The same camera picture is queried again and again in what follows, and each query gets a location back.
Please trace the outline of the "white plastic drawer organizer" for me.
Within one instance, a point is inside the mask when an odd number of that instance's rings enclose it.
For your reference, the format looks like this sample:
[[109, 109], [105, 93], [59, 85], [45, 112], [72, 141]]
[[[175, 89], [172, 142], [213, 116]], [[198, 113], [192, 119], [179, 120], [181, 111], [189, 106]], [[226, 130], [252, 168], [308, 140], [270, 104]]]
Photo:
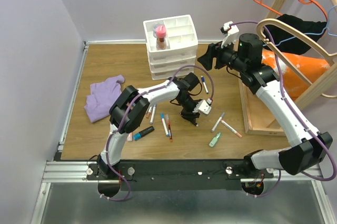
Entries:
[[[156, 48], [153, 25], [162, 23], [166, 27], [166, 49]], [[173, 16], [143, 22], [148, 65], [153, 80], [167, 79], [180, 67], [176, 75], [185, 76], [194, 71], [198, 38], [190, 15]]]

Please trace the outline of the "pink cap pencil tube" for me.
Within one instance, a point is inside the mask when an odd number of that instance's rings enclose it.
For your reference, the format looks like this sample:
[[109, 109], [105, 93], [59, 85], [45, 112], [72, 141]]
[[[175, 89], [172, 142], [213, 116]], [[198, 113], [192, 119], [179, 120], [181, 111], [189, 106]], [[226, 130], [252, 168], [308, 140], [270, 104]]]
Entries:
[[164, 25], [159, 25], [155, 29], [156, 35], [156, 48], [158, 50], [166, 49], [166, 27]]

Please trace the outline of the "clear jar of paperclips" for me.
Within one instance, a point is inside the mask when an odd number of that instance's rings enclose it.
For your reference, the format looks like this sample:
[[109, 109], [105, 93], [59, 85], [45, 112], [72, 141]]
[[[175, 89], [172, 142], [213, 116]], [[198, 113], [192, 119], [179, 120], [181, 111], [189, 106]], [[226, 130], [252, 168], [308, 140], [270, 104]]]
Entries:
[[162, 25], [163, 25], [162, 23], [155, 23], [155, 24], [153, 25], [153, 36], [154, 36], [155, 38], [157, 38], [156, 29], [157, 29], [159, 26], [162, 26]]

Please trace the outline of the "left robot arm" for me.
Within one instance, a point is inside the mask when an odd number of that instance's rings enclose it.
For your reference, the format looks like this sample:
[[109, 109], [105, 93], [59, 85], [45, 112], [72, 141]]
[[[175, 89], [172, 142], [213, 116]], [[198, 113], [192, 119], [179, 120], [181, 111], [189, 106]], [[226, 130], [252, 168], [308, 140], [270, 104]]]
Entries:
[[105, 179], [112, 179], [118, 172], [115, 164], [121, 160], [121, 153], [128, 135], [136, 130], [147, 109], [164, 101], [177, 101], [182, 107], [180, 116], [198, 126], [201, 99], [195, 100], [190, 94], [200, 85], [198, 77], [189, 73], [183, 78], [171, 77], [162, 84], [136, 89], [127, 86], [109, 110], [110, 132], [101, 154], [97, 158], [98, 172]]

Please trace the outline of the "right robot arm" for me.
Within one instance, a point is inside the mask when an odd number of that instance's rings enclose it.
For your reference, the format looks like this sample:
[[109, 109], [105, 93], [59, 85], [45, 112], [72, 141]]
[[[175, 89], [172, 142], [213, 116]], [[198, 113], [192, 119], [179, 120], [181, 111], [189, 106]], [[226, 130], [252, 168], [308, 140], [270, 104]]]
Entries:
[[239, 36], [239, 46], [209, 44], [206, 53], [198, 62], [206, 69], [221, 69], [226, 66], [240, 74], [240, 80], [255, 94], [282, 127], [289, 148], [279, 150], [258, 150], [245, 156], [243, 173], [255, 177], [263, 169], [285, 170], [297, 175], [319, 164], [325, 157], [332, 163], [336, 177], [336, 163], [329, 152], [332, 137], [328, 132], [321, 133], [296, 107], [293, 100], [280, 85], [280, 76], [274, 69], [262, 63], [263, 42], [258, 35], [246, 33]]

